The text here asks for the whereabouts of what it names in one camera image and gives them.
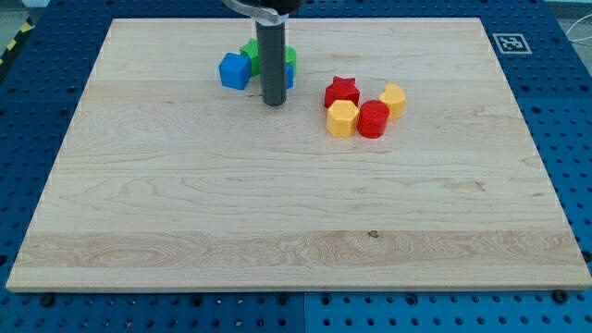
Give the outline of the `robot arm end black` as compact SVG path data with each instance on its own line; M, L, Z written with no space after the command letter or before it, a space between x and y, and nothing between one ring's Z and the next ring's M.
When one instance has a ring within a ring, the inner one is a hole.
M264 26L284 23L304 0L221 0L228 9L250 17Z

